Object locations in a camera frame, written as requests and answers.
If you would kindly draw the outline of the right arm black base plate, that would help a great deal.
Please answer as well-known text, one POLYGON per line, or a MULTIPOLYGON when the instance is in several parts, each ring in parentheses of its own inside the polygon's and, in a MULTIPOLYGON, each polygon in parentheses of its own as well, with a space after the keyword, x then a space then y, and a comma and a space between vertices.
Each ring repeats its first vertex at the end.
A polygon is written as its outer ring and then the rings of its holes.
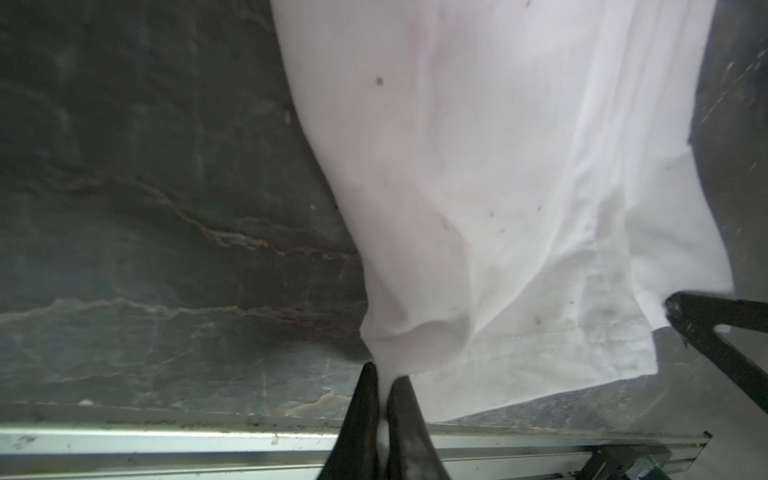
POLYGON ((669 480, 662 471, 671 458, 663 445, 606 445, 597 447, 576 480, 669 480))

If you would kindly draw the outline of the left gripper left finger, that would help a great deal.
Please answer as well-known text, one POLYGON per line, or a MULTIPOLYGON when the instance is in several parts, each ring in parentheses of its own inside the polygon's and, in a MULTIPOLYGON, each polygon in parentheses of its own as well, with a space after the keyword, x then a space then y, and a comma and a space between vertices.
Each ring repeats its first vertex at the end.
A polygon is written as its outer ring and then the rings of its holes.
POLYGON ((347 413, 318 480, 374 480, 379 477, 379 381, 374 363, 361 371, 347 413))

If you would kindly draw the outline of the white tank top navy trim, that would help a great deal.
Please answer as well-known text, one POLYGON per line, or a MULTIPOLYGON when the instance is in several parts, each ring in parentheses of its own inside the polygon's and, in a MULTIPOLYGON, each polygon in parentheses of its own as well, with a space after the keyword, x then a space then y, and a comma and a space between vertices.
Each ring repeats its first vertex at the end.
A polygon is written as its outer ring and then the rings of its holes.
POLYGON ((728 294, 689 142, 711 1, 275 1, 363 265, 361 336, 453 420, 657 372, 728 294))

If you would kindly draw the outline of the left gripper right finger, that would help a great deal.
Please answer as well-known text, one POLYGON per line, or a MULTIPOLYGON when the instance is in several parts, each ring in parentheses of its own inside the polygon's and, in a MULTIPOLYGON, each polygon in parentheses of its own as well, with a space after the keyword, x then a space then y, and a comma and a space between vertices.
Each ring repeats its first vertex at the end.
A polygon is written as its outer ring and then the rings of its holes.
POLYGON ((421 413, 411 380, 397 378, 386 404, 389 454, 386 478, 449 480, 421 413))

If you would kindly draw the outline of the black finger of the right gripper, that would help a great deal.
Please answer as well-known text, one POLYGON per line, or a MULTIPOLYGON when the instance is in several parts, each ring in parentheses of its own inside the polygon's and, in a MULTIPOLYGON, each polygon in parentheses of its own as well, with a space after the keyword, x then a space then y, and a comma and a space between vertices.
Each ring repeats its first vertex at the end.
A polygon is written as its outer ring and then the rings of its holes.
POLYGON ((666 317, 684 342, 718 367, 763 411, 767 409, 767 372, 725 339, 717 329, 736 327, 767 332, 767 304, 690 292, 664 301, 666 317))

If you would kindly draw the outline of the aluminium mounting rail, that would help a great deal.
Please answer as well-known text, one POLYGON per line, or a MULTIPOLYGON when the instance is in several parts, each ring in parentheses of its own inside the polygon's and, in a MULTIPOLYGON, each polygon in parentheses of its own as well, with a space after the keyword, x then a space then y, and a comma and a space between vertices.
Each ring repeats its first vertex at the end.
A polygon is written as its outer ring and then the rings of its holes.
MULTIPOLYGON (((259 419, 101 408, 27 409, 1 417, 5 479, 314 479, 340 430, 332 420, 259 419)), ((686 471, 708 435, 648 436, 434 426, 454 479, 574 479, 595 453, 651 456, 686 471)))

